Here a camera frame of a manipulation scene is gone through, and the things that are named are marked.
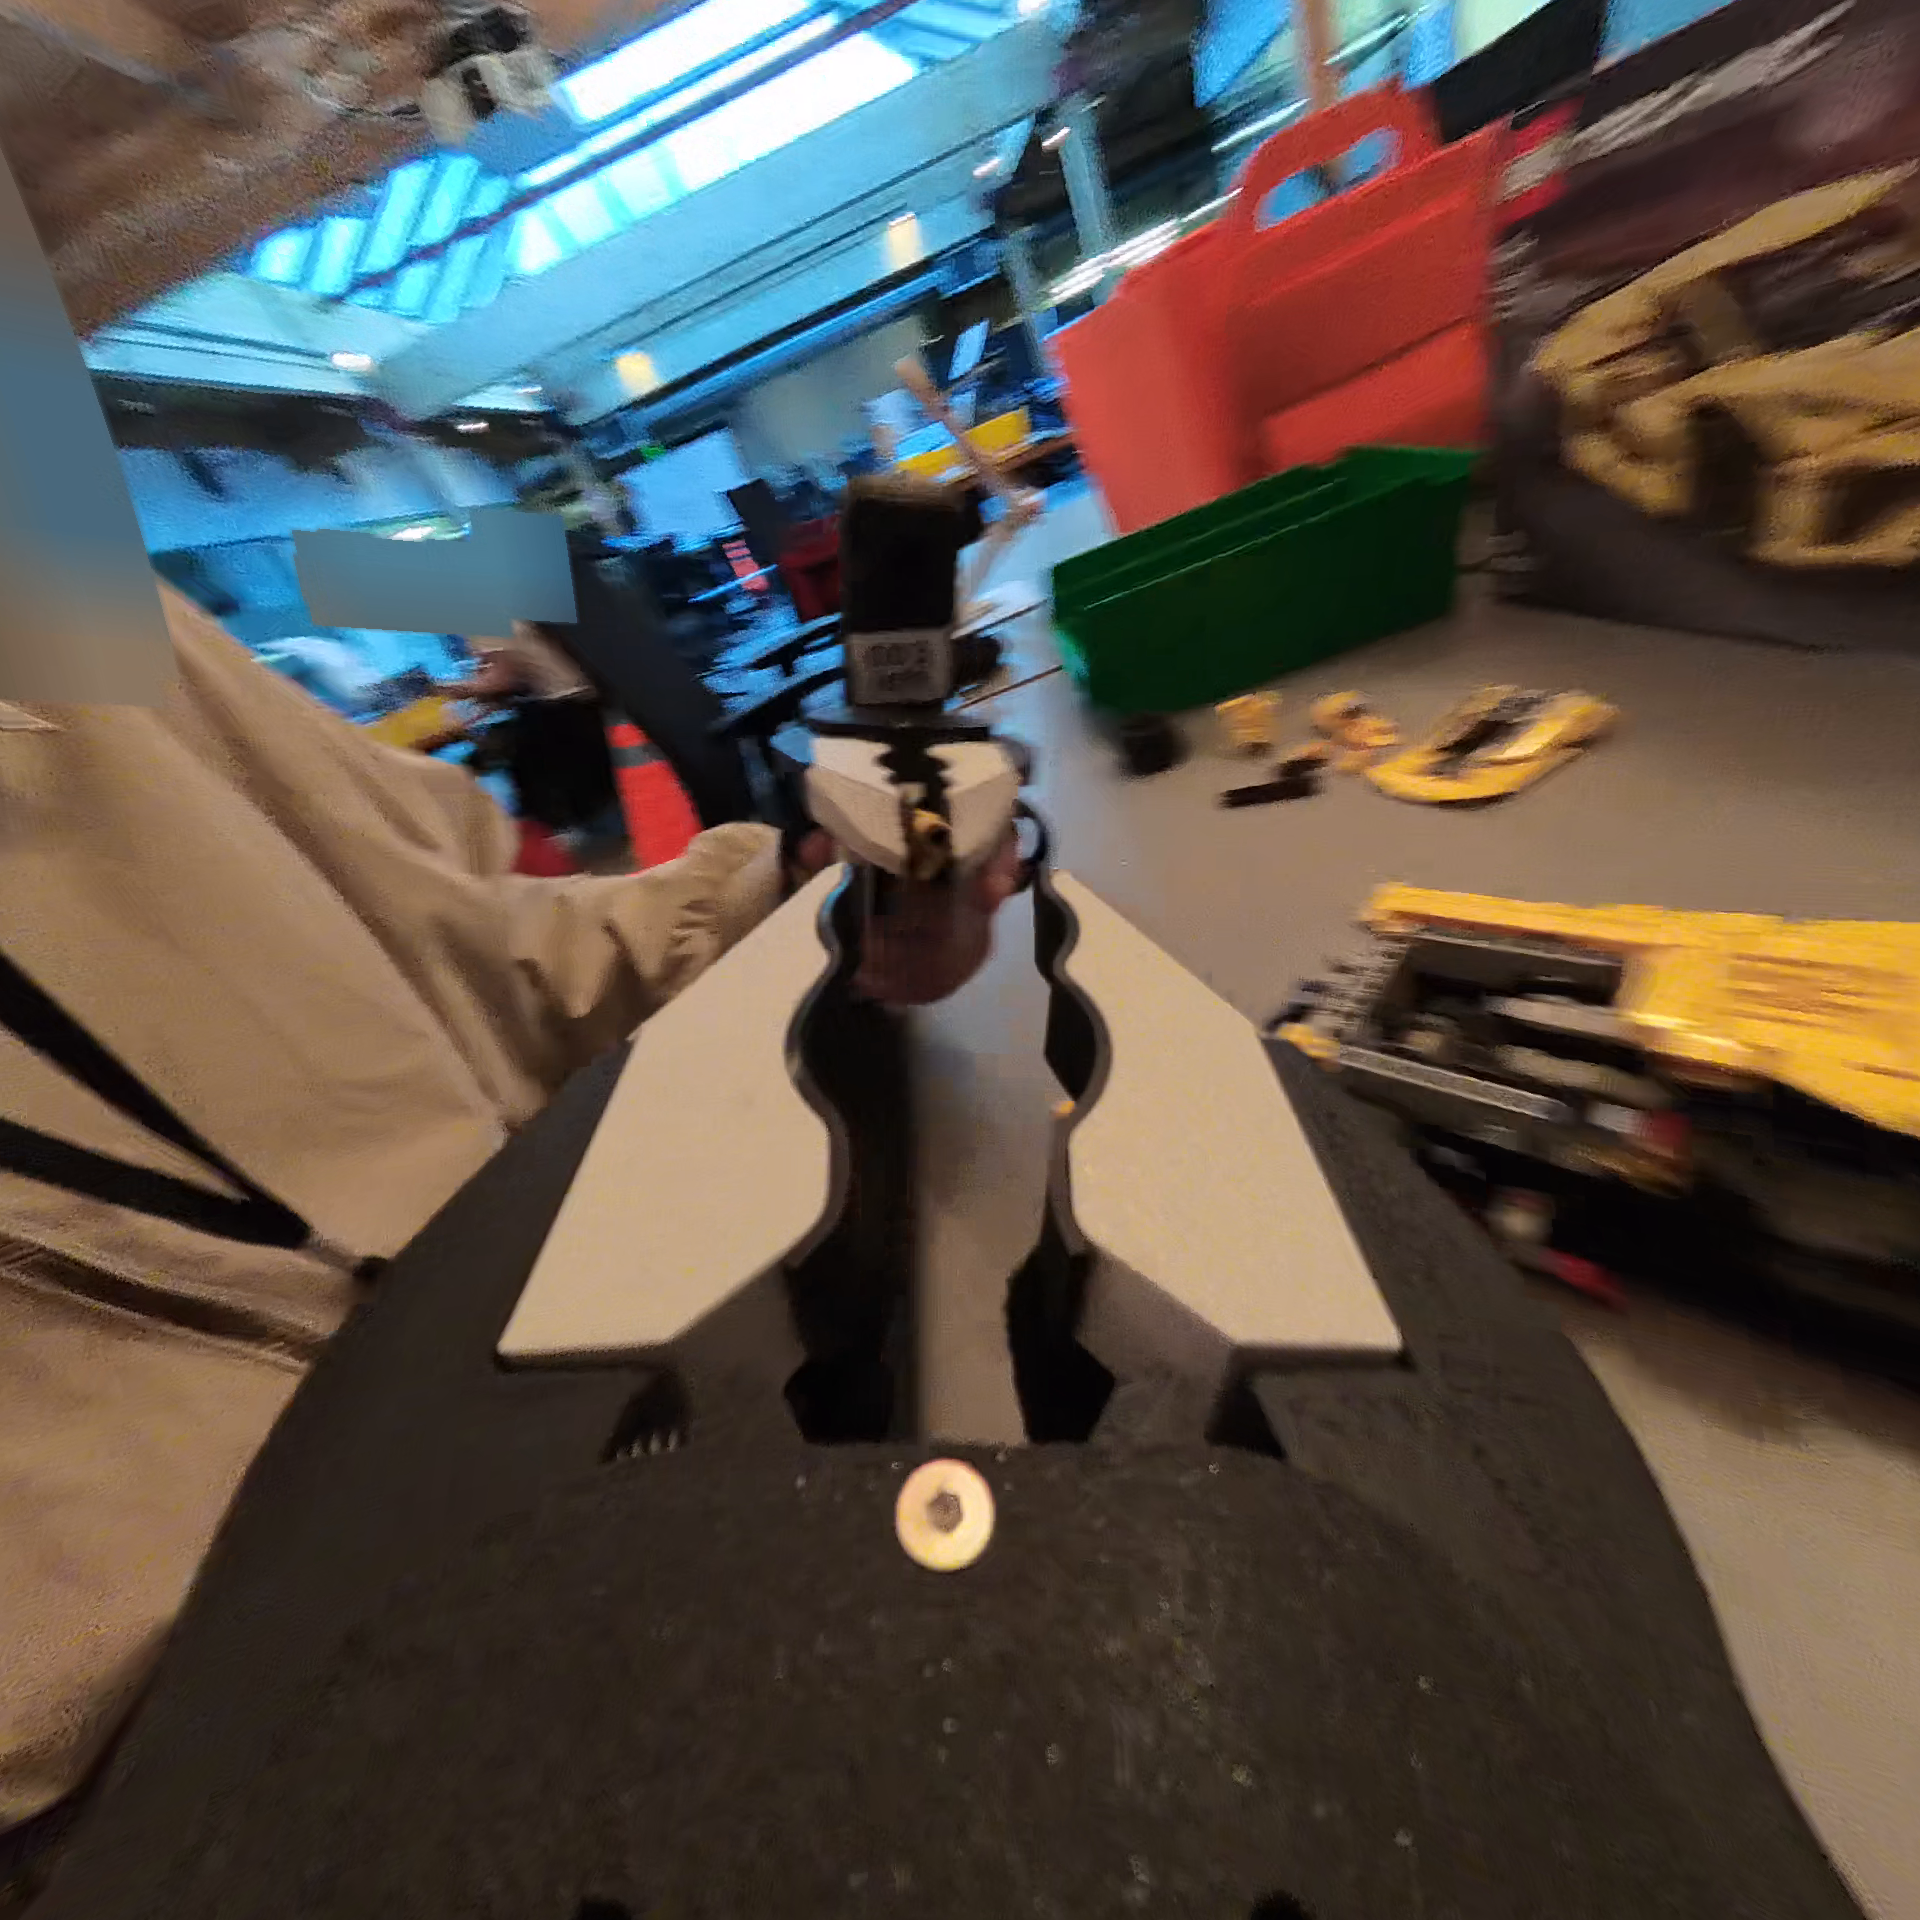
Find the toy car set box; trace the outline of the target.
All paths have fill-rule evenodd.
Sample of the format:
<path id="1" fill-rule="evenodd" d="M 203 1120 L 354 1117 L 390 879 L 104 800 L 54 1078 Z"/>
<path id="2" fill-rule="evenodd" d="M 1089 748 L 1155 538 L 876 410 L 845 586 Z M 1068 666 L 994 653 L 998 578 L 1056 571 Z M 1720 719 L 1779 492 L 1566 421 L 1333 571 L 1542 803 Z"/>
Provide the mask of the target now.
<path id="1" fill-rule="evenodd" d="M 1918 5 L 1722 5 L 1603 51 L 1501 181 L 1501 588 L 1916 655 Z"/>

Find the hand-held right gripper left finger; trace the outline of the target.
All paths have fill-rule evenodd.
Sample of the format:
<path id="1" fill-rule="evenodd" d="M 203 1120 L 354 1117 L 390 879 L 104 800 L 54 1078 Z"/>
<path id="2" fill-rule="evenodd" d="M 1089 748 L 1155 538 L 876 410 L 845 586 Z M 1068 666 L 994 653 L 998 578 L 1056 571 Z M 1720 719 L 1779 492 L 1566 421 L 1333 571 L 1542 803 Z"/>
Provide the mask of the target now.
<path id="1" fill-rule="evenodd" d="M 896 1429 L 896 1022 L 825 870 L 636 1032 L 496 1339 L 636 1364 L 685 1411 L 753 1386 L 805 1430 Z"/>

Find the grey desk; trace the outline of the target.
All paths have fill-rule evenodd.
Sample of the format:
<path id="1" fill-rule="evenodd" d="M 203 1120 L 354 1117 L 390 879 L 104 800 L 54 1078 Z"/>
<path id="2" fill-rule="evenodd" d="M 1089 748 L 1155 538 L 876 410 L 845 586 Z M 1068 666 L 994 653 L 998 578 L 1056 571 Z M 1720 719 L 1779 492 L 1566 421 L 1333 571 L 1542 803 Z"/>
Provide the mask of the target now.
<path id="1" fill-rule="evenodd" d="M 998 719 L 1034 740 L 1069 874 L 1251 1016 L 1354 935 L 1382 882 L 1804 920 L 1916 920 L 1916 662 L 1808 655 L 1510 608 L 1456 613 L 1285 684 L 1293 724 L 1349 688 L 1406 732 L 1484 684 L 1618 708 L 1516 800 L 1416 807 L 1340 776 L 1222 812 L 1206 723 L 1130 781 L 1050 632 Z M 1873 1916 L 1916 1916 L 1916 1394 L 1641 1293 L 1566 1327 L 1664 1487 L 1763 1735 Z"/>

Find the person's left hand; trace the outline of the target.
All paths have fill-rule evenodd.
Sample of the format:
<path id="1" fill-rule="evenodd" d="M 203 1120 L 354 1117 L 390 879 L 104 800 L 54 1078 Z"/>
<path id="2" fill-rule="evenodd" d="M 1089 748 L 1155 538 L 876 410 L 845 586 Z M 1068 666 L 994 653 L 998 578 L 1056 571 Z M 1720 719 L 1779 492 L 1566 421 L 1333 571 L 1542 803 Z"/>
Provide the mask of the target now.
<path id="1" fill-rule="evenodd" d="M 987 965 L 994 923 L 1022 885 L 1017 826 L 958 877 L 905 879 L 876 908 L 858 941 L 852 992 L 888 1010 L 920 1010 L 958 994 Z"/>

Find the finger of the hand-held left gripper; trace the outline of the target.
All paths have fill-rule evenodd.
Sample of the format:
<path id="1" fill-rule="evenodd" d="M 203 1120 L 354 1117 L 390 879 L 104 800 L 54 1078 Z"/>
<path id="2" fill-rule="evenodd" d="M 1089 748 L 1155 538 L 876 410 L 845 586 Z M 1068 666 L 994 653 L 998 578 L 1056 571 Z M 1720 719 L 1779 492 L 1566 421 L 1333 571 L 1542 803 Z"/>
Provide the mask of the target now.
<path id="1" fill-rule="evenodd" d="M 1024 789 L 1016 749 L 953 751 L 953 867 L 981 869 L 1013 829 Z"/>
<path id="2" fill-rule="evenodd" d="M 922 789 L 892 767 L 892 751 L 881 740 L 814 740 L 805 800 L 851 859 L 905 877 Z"/>

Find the green plastic bin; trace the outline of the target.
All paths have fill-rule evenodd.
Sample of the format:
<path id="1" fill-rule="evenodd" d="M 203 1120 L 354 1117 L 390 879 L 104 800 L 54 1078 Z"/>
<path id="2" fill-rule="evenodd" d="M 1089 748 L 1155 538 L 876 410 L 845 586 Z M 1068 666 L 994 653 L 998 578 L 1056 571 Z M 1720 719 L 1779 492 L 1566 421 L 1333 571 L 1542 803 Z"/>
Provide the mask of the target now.
<path id="1" fill-rule="evenodd" d="M 1446 616 L 1476 467 L 1349 448 L 1058 562 L 1068 679 L 1101 712 L 1186 712 Z"/>

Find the yellow toy car chassis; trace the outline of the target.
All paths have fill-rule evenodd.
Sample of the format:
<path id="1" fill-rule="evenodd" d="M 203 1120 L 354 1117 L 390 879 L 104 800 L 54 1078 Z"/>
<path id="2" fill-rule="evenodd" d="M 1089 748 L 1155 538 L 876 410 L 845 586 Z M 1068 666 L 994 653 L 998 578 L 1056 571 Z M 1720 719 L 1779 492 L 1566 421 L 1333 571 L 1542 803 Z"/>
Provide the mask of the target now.
<path id="1" fill-rule="evenodd" d="M 1916 1378 L 1918 926 L 1386 885 L 1264 1032 L 1522 1266 Z"/>

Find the yellow toy car hood panel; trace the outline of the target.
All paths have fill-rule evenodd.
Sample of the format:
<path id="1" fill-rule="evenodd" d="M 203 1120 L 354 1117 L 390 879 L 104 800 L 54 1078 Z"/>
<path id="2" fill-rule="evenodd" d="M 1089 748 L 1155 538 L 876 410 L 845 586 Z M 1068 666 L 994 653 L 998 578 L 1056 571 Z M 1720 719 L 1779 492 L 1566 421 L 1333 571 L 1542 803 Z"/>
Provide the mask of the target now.
<path id="1" fill-rule="evenodd" d="M 1406 805 L 1489 807 L 1579 759 L 1613 732 L 1616 719 L 1618 708 L 1587 691 L 1485 685 L 1363 776 Z"/>

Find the orange bag-shaped storage box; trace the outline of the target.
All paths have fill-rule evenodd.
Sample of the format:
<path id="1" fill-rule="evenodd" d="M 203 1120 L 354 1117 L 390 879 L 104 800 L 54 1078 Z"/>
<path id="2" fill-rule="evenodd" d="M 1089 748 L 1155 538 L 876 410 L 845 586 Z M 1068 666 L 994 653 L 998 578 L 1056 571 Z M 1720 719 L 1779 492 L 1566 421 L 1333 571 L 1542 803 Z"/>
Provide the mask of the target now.
<path id="1" fill-rule="evenodd" d="M 1352 448 L 1484 448 L 1501 123 L 1376 87 L 1275 134 L 1211 224 L 1051 335 L 1121 535 Z"/>

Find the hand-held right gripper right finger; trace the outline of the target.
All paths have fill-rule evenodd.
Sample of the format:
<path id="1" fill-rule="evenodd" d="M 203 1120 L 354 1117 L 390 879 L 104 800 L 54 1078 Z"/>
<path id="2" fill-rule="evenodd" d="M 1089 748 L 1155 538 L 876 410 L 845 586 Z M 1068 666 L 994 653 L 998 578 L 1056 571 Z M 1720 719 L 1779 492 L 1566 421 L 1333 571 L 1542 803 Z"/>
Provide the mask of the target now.
<path id="1" fill-rule="evenodd" d="M 1254 1022 L 1078 877 L 1041 870 L 1030 901 L 1058 1104 L 1016 1271 L 1024 1434 L 1092 1436 L 1145 1390 L 1214 1436 L 1261 1375 L 1403 1362 Z"/>

